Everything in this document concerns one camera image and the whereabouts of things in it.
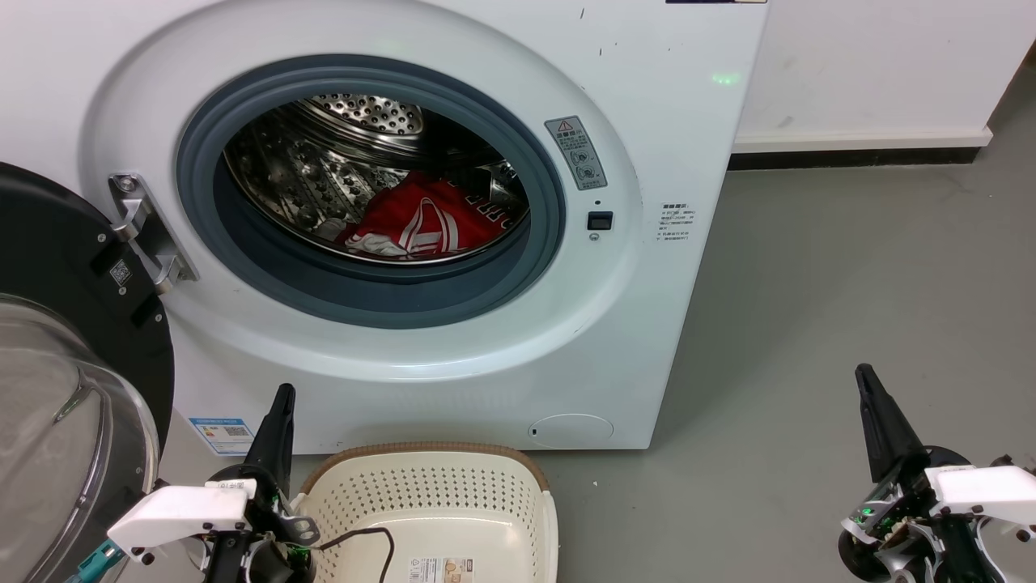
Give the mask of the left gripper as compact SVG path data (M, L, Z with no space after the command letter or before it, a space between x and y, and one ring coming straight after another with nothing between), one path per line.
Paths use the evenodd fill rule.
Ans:
M244 501L244 515L227 528L205 526L204 582L313 582L315 561L299 537L299 517L288 508L293 445L295 445L296 388L278 387L269 412L260 424L244 462L211 476L226 480L255 480L255 494Z

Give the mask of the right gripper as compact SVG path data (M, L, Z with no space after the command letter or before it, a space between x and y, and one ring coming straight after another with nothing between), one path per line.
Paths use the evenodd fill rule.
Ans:
M857 365L855 378L876 486L843 521L844 567L865 582L992 582L980 517L937 505L926 473L968 469L968 461L947 448L925 448L872 365Z

